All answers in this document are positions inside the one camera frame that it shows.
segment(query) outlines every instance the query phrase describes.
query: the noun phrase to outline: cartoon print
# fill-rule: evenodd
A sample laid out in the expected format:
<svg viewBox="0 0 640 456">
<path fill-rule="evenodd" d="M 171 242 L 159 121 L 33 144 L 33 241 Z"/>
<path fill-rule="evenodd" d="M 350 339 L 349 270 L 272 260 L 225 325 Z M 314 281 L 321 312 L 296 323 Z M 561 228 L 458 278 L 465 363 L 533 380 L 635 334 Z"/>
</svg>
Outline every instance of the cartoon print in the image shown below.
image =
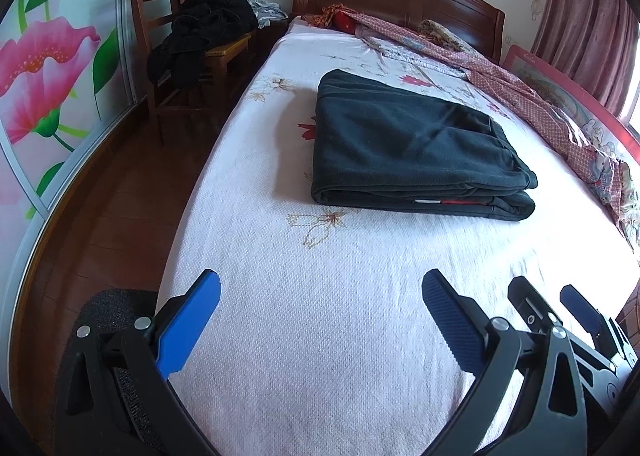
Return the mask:
<svg viewBox="0 0 640 456">
<path fill-rule="evenodd" d="M 602 127 L 596 127 L 596 121 L 594 118 L 591 118 L 582 126 L 582 131 L 585 136 L 589 138 L 591 145 L 596 149 L 602 149 L 602 136 L 604 135 L 604 131 Z"/>
<path fill-rule="evenodd" d="M 622 217 L 619 226 L 625 230 L 625 237 L 636 256 L 640 253 L 640 197 L 626 163 L 622 164 Z"/>
<path fill-rule="evenodd" d="M 530 74 L 523 74 L 522 81 L 527 84 L 531 89 L 539 94 L 540 98 L 546 103 L 549 103 L 555 107 L 566 109 L 562 100 L 556 96 L 556 94 L 549 88 L 546 82 L 542 82 Z"/>
<path fill-rule="evenodd" d="M 311 119 L 316 121 L 316 117 L 312 116 Z M 315 140 L 316 139 L 316 126 L 313 123 L 299 123 L 298 127 L 302 127 L 302 129 L 306 129 L 305 132 L 302 133 L 302 137 L 305 140 Z"/>
<path fill-rule="evenodd" d="M 608 205 L 611 202 L 609 187 L 613 180 L 610 159 L 602 154 L 597 154 L 591 161 L 590 168 L 594 179 L 591 188 L 594 194 L 600 198 L 600 201 L 604 205 Z"/>
<path fill-rule="evenodd" d="M 308 249 L 322 243 L 337 227 L 346 228 L 343 217 L 357 210 L 331 210 L 326 207 L 322 214 L 287 214 L 287 224 L 290 227 L 308 227 L 302 244 Z"/>
<path fill-rule="evenodd" d="M 616 146 L 612 141 L 606 142 L 606 144 L 602 146 L 602 150 L 604 150 L 608 156 L 616 156 Z"/>
</svg>

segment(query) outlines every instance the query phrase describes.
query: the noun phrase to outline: pillow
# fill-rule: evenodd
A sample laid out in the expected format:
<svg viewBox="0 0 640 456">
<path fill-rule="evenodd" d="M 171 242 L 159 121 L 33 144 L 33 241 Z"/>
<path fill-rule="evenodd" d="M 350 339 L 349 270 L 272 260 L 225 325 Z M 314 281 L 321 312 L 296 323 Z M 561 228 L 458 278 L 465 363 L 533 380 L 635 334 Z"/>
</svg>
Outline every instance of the pillow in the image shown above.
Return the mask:
<svg viewBox="0 0 640 456">
<path fill-rule="evenodd" d="M 425 37 L 429 42 L 440 46 L 448 51 L 466 52 L 472 55 L 480 55 L 475 49 L 467 44 L 463 39 L 454 35 L 442 24 L 436 21 L 423 20 L 418 27 L 418 33 Z"/>
<path fill-rule="evenodd" d="M 331 19 L 331 24 L 338 31 L 348 33 L 349 35 L 356 35 L 356 26 L 358 23 L 344 12 L 336 12 Z"/>
</svg>

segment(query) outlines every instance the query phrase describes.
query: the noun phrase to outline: wooden chair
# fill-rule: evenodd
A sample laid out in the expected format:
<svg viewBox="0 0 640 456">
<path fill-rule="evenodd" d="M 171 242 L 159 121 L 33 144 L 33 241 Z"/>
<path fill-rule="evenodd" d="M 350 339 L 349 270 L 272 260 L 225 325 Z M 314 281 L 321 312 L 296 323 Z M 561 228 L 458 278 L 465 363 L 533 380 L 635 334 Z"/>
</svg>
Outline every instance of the wooden chair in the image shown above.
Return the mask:
<svg viewBox="0 0 640 456">
<path fill-rule="evenodd" d="M 150 37 L 151 30 L 165 24 L 170 24 L 175 19 L 180 6 L 179 0 L 170 0 L 171 13 L 148 20 L 145 18 L 143 7 L 144 3 L 147 1 L 152 0 L 131 0 L 131 10 L 134 28 L 136 30 L 136 39 L 138 41 L 140 54 L 145 64 L 146 58 L 152 49 Z M 228 86 L 227 65 L 231 60 L 239 55 L 243 54 L 245 57 L 248 57 L 248 43 L 254 35 L 255 32 L 247 33 L 235 42 L 207 51 L 206 64 L 210 71 L 209 79 L 212 80 L 211 87 L 213 97 L 222 105 L 223 112 L 225 113 L 230 91 Z M 151 118 L 156 120 L 161 143 L 164 143 L 162 136 L 162 123 L 160 120 L 161 113 L 182 111 L 189 114 L 203 110 L 213 111 L 212 106 L 214 104 L 207 103 L 207 94 L 203 89 L 203 82 L 198 85 L 198 88 L 191 89 L 188 92 L 182 92 L 180 89 L 175 89 L 168 96 L 158 102 L 160 98 L 158 86 L 147 80 L 146 103 L 148 105 Z"/>
</svg>

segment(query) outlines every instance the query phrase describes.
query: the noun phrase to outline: floral bedsheet pattern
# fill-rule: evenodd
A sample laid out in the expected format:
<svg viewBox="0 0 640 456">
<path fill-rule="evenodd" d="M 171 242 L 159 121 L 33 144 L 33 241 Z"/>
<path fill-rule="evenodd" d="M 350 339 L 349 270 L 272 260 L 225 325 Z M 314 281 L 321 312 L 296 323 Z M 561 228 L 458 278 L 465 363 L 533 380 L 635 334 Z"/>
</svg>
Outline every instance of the floral bedsheet pattern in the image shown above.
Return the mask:
<svg viewBox="0 0 640 456">
<path fill-rule="evenodd" d="M 509 223 L 314 203 L 318 84 L 337 68 L 491 115 L 538 175 L 530 192 L 536 211 Z M 594 237 L 598 256 L 585 262 Z M 226 456 L 291 447 L 342 456 L 345 444 L 363 454 L 420 454 L 472 384 L 422 301 L 420 281 L 431 268 L 514 325 L 521 319 L 506 290 L 516 275 L 556 308 L 570 282 L 609 315 L 640 278 L 596 198 L 503 103 L 466 80 L 299 21 L 216 141 L 176 234 L 158 306 L 205 267 L 220 275 L 223 299 L 171 383 Z M 571 317 L 562 319 L 580 336 Z M 438 378 L 425 380 L 425 371 Z M 484 444 L 502 432 L 514 384 Z M 318 418 L 330 419 L 329 428 Z M 416 427 L 415 418 L 428 421 Z M 335 444 L 336 436 L 345 443 Z"/>
<path fill-rule="evenodd" d="M 455 76 L 456 78 L 466 78 L 466 73 L 462 68 L 449 66 L 443 61 L 420 55 L 412 49 L 386 38 L 367 26 L 359 25 L 356 29 L 356 37 L 364 40 L 373 49 L 385 55 L 385 57 L 428 68 L 438 73 L 450 74 L 450 76 Z"/>
<path fill-rule="evenodd" d="M 445 50 L 410 30 L 375 17 L 347 15 L 414 51 L 465 70 L 471 84 L 529 123 L 562 156 L 609 211 L 636 257 L 640 257 L 640 198 L 627 162 L 598 147 L 562 110 L 487 58 Z"/>
</svg>

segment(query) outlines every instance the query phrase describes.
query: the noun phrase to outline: pink polka dot fabric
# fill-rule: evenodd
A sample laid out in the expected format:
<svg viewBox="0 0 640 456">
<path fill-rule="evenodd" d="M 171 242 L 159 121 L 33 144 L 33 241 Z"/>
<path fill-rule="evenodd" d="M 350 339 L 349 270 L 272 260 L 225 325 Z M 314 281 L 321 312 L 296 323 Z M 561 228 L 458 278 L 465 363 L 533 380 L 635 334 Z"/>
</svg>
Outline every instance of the pink polka dot fabric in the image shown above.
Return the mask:
<svg viewBox="0 0 640 456">
<path fill-rule="evenodd" d="M 369 15 L 345 13 L 387 38 L 450 66 L 463 68 L 471 84 L 529 123 L 564 158 L 609 211 L 618 230 L 636 248 L 632 238 L 625 233 L 627 227 L 623 226 L 624 216 L 621 213 L 624 162 L 609 157 L 604 151 L 591 145 L 581 129 L 562 110 L 546 103 L 517 76 L 482 55 L 448 51 L 409 29 Z"/>
</svg>

